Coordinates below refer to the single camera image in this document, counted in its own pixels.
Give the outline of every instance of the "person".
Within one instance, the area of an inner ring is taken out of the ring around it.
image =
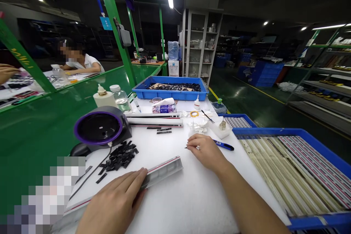
[[[187,149],[220,180],[242,234],[290,233],[211,137],[195,134],[188,139]],[[108,183],[90,201],[76,234],[125,233],[145,196],[146,191],[139,193],[139,189],[146,174],[147,169],[141,168]]]
[[[20,73],[20,70],[9,64],[0,64],[0,85],[4,84],[14,74]]]
[[[63,70],[72,74],[105,72],[101,63],[94,57],[84,53],[81,45],[66,39],[60,42],[60,51],[68,59],[65,65],[60,66]]]

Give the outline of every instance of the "white shelf cabinet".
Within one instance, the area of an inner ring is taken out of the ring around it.
[[[184,10],[181,43],[183,77],[201,77],[202,74],[201,78],[209,85],[222,18],[222,13]],[[207,32],[212,23],[216,24],[216,32]],[[213,49],[205,46],[211,39],[214,39]]]

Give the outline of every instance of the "factory floor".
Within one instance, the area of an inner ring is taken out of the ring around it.
[[[245,113],[258,127],[302,128],[351,164],[351,140],[337,134],[318,120],[284,105],[289,93],[278,87],[257,90],[235,77],[232,68],[213,68],[210,87],[223,99],[230,113]],[[210,101],[216,101],[210,93]]]

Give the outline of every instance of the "yellow floor line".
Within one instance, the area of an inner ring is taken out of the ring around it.
[[[242,80],[240,80],[240,81],[243,82],[243,83],[245,83],[246,85],[249,85],[250,87],[254,88],[255,90],[258,90],[259,92],[262,92],[263,94],[267,95],[268,97],[271,97],[272,99],[275,99],[277,102],[280,102],[281,104],[285,104],[284,102],[282,102],[282,101],[280,101],[280,100],[274,98],[273,96],[270,96],[269,94],[267,94],[267,93],[265,93],[265,92],[263,92],[263,91],[257,89],[256,87],[251,86],[250,84],[248,84],[248,83],[246,83],[246,82],[244,82],[244,81],[242,81]]]
[[[263,93],[263,94],[267,95],[268,97],[271,97],[272,99],[275,99],[276,101],[278,101],[278,102],[280,102],[280,103],[282,103],[282,104],[285,104],[284,102],[282,102],[282,101],[280,101],[280,100],[278,100],[278,99],[276,99],[276,98],[274,98],[274,97],[270,96],[269,94],[267,94],[267,93],[265,93],[265,92],[263,92],[263,91],[261,91],[261,90],[257,89],[256,87],[251,86],[250,84],[248,84],[248,83],[246,83],[246,82],[244,82],[244,81],[242,81],[242,80],[240,80],[240,81],[241,81],[241,82],[243,82],[243,83],[245,83],[246,85],[249,85],[250,87],[254,88],[255,90],[258,90],[259,92],[261,92],[261,93]],[[317,119],[315,119],[315,118],[313,118],[313,117],[311,117],[311,116],[309,116],[309,115],[307,115],[307,114],[305,114],[305,113],[303,113],[303,112],[301,112],[301,111],[299,111],[299,110],[295,109],[294,107],[290,107],[290,108],[291,108],[291,109],[294,109],[295,111],[297,111],[297,112],[301,113],[302,115],[304,115],[304,116],[306,116],[306,117],[310,118],[311,120],[313,120],[313,121],[315,121],[315,122],[319,123],[320,125],[324,126],[325,128],[328,128],[329,130],[331,130],[331,131],[333,131],[333,132],[337,133],[338,135],[340,135],[340,136],[344,137],[345,139],[347,139],[347,140],[351,141],[351,138],[350,138],[350,137],[347,137],[347,136],[343,135],[342,133],[340,133],[340,132],[338,132],[338,131],[334,130],[333,128],[331,128],[331,127],[329,127],[329,126],[327,126],[327,125],[325,125],[325,124],[321,123],[321,122],[320,122],[320,121],[318,121]]]
[[[208,87],[208,89],[210,90],[210,92],[213,94],[213,96],[214,96],[216,99],[219,99],[218,96],[214,93],[214,91],[213,91],[210,87]]]

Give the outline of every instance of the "green workbench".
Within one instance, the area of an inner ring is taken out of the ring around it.
[[[157,68],[132,67],[137,83],[150,75],[167,73],[167,63]],[[35,193],[34,187],[28,187],[43,185],[43,176],[50,175],[50,166],[57,166],[57,157],[67,156],[79,143],[73,126],[79,117],[96,108],[93,94],[99,83],[106,90],[118,84],[127,94],[132,91],[122,66],[0,112],[0,215],[13,214],[14,205],[21,204],[21,195]]]

